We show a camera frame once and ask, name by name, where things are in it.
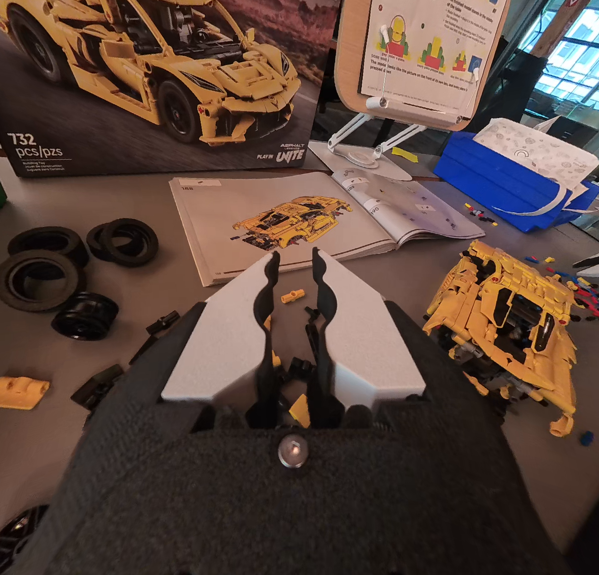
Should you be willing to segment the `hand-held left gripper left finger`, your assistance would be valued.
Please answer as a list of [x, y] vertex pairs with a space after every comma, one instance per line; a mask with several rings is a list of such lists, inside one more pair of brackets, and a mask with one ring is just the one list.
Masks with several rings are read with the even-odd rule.
[[267, 253], [205, 303], [162, 390], [165, 401], [200, 401], [246, 415], [252, 428], [278, 422], [281, 383], [273, 365], [273, 289], [280, 255]]

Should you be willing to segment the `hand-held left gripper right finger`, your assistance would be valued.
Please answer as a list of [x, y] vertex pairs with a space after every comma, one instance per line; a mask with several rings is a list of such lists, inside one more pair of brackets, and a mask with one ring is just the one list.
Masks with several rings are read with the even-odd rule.
[[425, 391], [425, 381], [387, 302], [336, 259], [313, 249], [319, 331], [316, 374], [309, 380], [313, 428], [336, 428], [346, 411], [361, 406], [375, 414], [388, 401]]

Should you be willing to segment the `yellow brick car model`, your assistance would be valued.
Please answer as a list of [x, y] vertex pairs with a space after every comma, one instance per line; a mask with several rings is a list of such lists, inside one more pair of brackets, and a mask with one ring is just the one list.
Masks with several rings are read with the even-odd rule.
[[571, 433], [576, 412], [576, 347], [567, 332], [573, 304], [573, 291], [559, 276], [543, 276], [475, 240], [438, 288], [423, 331], [501, 420], [508, 406], [532, 399], [558, 408], [549, 432], [561, 438]]

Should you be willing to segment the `instruction booklet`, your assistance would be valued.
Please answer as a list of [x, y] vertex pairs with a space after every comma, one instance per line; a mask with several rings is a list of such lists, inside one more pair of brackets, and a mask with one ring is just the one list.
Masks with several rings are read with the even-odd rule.
[[473, 240], [485, 231], [416, 181], [358, 168], [260, 179], [177, 177], [170, 188], [204, 287], [234, 279], [272, 252], [280, 272], [416, 239]]

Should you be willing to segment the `grey desk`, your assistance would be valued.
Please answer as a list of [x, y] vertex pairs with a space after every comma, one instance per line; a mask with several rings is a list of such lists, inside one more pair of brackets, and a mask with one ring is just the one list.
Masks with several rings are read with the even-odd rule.
[[[49, 502], [79, 439], [87, 412], [71, 394], [93, 374], [113, 364], [125, 366], [146, 340], [146, 326], [176, 310], [183, 316], [218, 288], [204, 288], [193, 261], [169, 187], [174, 175], [19, 179], [1, 159], [1, 183], [8, 204], [1, 209], [1, 261], [16, 234], [36, 226], [71, 228], [82, 237], [96, 225], [135, 218], [158, 235], [159, 253], [145, 267], [127, 269], [92, 258], [87, 267], [92, 291], [117, 302], [119, 314], [105, 340], [80, 342], [51, 329], [53, 314], [30, 314], [1, 303], [1, 374], [51, 382], [34, 410], [1, 411], [1, 525], [31, 505]], [[572, 264], [598, 253], [598, 243], [566, 224], [522, 234], [504, 223], [483, 223], [485, 242], [513, 257], [556, 259], [553, 269], [572, 273]], [[396, 302], [422, 326], [422, 317], [447, 272], [468, 242], [417, 240], [400, 250], [351, 260], [345, 265]], [[311, 269], [283, 273], [276, 291], [303, 288], [306, 298], [288, 306], [275, 300], [274, 347], [288, 364], [310, 358], [303, 307], [316, 296]], [[553, 542], [569, 547], [598, 498], [598, 321], [569, 328], [577, 346], [573, 383], [577, 396], [574, 430], [555, 438], [551, 407], [526, 400], [509, 412], [504, 432], [524, 476], [529, 496]], [[579, 443], [595, 435], [589, 447]]]

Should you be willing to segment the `scattered small brick pieces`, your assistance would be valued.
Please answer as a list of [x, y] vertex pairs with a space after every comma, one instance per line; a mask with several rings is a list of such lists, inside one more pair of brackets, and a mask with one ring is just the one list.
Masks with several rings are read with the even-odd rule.
[[475, 207], [473, 207], [469, 203], [465, 203], [464, 207], [467, 209], [469, 215], [472, 216], [472, 217], [474, 217], [475, 219], [477, 219], [477, 220], [479, 220], [481, 222], [489, 223], [489, 224], [491, 224], [494, 227], [498, 226], [498, 223], [493, 218], [489, 217], [482, 210], [476, 209]]
[[503, 272], [495, 274], [498, 276], [497, 287], [492, 285], [493, 278], [485, 282], [482, 301], [477, 306], [497, 328], [506, 324], [522, 326], [526, 331], [525, 338], [531, 341], [543, 332], [558, 334], [571, 323], [572, 308], [579, 304], [578, 298], [593, 319], [598, 319], [597, 295], [587, 287], [580, 287], [577, 279], [573, 280], [576, 287], [573, 290], [561, 280], [548, 278], [505, 253], [487, 257], [487, 267], [491, 260], [498, 261], [498, 268]]

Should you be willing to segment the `black connector piece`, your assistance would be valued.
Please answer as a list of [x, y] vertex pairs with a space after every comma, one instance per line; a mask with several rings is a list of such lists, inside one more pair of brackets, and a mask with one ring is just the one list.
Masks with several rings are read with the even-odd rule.
[[160, 332], [171, 328], [179, 319], [180, 315], [178, 311], [172, 311], [167, 315], [158, 318], [153, 324], [146, 327], [146, 332], [149, 336], [156, 336]]

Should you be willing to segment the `pile of yellow black pieces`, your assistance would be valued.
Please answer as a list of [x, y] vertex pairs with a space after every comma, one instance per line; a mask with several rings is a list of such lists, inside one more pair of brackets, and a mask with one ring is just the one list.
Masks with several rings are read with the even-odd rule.
[[324, 358], [324, 343], [315, 343], [316, 326], [313, 321], [307, 324], [311, 333], [310, 343], [314, 362], [304, 361], [297, 357], [292, 358], [289, 368], [273, 364], [272, 336], [269, 325], [273, 305], [258, 306], [254, 309], [253, 316], [265, 335], [264, 357], [258, 365], [255, 378], [256, 401], [246, 413], [246, 420], [251, 428], [276, 429], [281, 424], [282, 388], [293, 380], [300, 380], [306, 384], [305, 397], [310, 426], [313, 428], [326, 428], [329, 418], [329, 388], [320, 381], [319, 360]]

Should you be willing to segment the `blue plastic bin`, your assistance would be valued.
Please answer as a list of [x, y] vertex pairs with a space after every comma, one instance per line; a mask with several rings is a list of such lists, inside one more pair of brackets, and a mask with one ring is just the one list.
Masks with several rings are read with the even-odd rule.
[[566, 224], [588, 210], [598, 185], [584, 183], [579, 197], [557, 182], [474, 141], [475, 134], [455, 132], [434, 173], [496, 213], [521, 232]]

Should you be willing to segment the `black wheel hub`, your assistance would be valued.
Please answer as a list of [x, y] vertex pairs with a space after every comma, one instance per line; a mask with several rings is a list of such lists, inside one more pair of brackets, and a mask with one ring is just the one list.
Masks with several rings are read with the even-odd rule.
[[107, 337], [118, 313], [119, 306], [112, 299], [93, 292], [79, 292], [68, 299], [50, 325], [69, 339], [99, 341]]
[[1, 530], [1, 573], [6, 571], [25, 547], [48, 510], [48, 504], [37, 505], [20, 513]]

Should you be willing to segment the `black toy tire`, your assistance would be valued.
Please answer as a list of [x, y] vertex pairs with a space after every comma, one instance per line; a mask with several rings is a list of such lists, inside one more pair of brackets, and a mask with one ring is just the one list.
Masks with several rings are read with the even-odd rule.
[[158, 237], [144, 222], [120, 218], [102, 228], [100, 244], [108, 260], [123, 267], [142, 267], [151, 262], [159, 250]]
[[101, 241], [101, 235], [106, 225], [108, 225], [108, 223], [100, 224], [92, 228], [86, 235], [86, 244], [94, 257], [111, 263], [113, 262], [112, 255]]
[[50, 312], [86, 290], [85, 271], [69, 257], [27, 250], [1, 263], [1, 301], [23, 312]]
[[65, 227], [36, 227], [23, 231], [8, 242], [7, 252], [13, 256], [27, 250], [48, 250], [61, 254], [85, 268], [89, 253], [81, 237]]

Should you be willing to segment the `printed instruction sheet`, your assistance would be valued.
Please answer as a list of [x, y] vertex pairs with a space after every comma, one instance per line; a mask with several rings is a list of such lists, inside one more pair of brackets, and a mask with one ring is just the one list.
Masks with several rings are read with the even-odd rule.
[[371, 0], [358, 92], [469, 119], [509, 0]]

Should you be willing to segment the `brick set box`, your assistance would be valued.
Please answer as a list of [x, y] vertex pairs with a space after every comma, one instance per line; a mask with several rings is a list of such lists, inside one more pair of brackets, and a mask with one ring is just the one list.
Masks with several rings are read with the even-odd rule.
[[1, 0], [21, 178], [302, 167], [341, 0]]

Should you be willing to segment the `beige rounded board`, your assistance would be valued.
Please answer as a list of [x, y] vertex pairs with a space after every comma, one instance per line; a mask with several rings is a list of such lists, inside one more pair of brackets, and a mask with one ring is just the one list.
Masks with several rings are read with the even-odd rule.
[[[449, 116], [449, 119], [441, 120], [440, 114], [434, 113], [431, 110], [403, 104], [395, 108], [384, 97], [367, 97], [358, 92], [370, 9], [371, 0], [344, 0], [343, 2], [335, 60], [335, 85], [343, 104], [354, 112], [370, 114], [377, 118], [388, 118], [397, 122], [415, 123], [430, 128], [440, 128], [450, 131], [464, 129], [472, 120], [475, 113], [470, 119]], [[491, 59], [489, 59], [489, 64], [483, 74], [483, 86], [480, 88], [477, 96], [475, 112], [489, 75], [492, 59], [497, 50], [499, 37], [508, 10], [509, 7], [506, 9], [501, 20], [501, 31], [495, 40], [496, 47], [493, 49], [494, 53]]]

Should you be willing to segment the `wooden post with red sign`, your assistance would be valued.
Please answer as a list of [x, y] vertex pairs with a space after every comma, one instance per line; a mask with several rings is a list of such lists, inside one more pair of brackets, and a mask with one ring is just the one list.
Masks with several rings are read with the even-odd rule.
[[590, 1], [565, 0], [529, 53], [548, 58]]

